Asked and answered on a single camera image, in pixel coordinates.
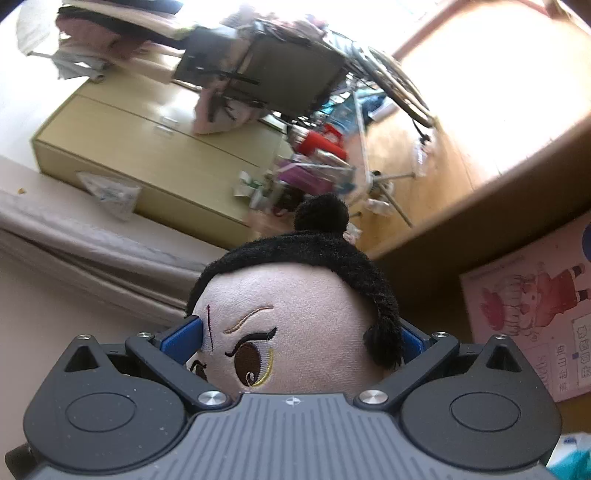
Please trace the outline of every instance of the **black circular joint cover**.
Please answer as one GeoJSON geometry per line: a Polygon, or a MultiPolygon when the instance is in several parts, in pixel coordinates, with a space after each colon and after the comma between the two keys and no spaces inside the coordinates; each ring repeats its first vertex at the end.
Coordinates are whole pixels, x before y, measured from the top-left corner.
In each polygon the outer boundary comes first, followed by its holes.
{"type": "Polygon", "coordinates": [[[525,387],[521,378],[491,370],[428,382],[404,401],[401,427],[425,453],[459,468],[531,465],[556,445],[560,416],[541,382],[525,387]]]}
{"type": "Polygon", "coordinates": [[[154,458],[185,423],[179,397],[143,378],[68,374],[27,409],[24,430],[37,454],[78,472],[117,472],[154,458]]]}

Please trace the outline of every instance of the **plush toy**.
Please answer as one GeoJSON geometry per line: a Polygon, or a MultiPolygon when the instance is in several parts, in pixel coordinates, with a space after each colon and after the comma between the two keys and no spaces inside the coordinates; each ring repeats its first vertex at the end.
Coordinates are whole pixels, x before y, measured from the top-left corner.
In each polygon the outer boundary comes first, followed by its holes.
{"type": "Polygon", "coordinates": [[[203,321],[187,367],[222,391],[355,395],[400,363],[396,299],[343,239],[347,207],[304,202],[295,231],[231,250],[197,281],[187,314],[203,321]]]}

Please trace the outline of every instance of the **red forehead mark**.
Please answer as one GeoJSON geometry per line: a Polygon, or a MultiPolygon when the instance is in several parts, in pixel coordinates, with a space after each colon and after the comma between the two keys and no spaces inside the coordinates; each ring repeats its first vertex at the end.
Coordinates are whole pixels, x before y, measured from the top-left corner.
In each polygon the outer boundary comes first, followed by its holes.
{"type": "Polygon", "coordinates": [[[212,318],[210,317],[210,308],[207,305],[207,329],[209,330],[209,339],[212,342],[212,351],[213,351],[213,337],[212,337],[212,318]]]}

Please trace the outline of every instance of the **gray curtain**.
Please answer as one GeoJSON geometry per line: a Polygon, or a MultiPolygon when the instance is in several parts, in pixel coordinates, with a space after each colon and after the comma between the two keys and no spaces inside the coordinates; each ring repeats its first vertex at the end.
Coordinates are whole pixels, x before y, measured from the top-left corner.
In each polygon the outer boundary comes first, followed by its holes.
{"type": "Polygon", "coordinates": [[[205,265],[0,192],[0,254],[159,325],[183,318],[205,265]]]}

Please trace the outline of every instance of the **embroidered eye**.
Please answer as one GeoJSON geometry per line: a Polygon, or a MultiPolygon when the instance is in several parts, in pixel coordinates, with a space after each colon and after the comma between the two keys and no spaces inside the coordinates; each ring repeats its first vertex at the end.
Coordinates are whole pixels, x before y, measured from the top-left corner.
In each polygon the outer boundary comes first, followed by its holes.
{"type": "Polygon", "coordinates": [[[207,381],[207,375],[205,374],[206,368],[207,364],[203,364],[199,360],[195,360],[191,365],[191,372],[207,381]]]}
{"type": "Polygon", "coordinates": [[[277,328],[268,333],[250,333],[245,335],[226,353],[234,357],[234,369],[238,379],[245,387],[262,385],[271,374],[273,368],[273,349],[269,346],[277,328]]]}

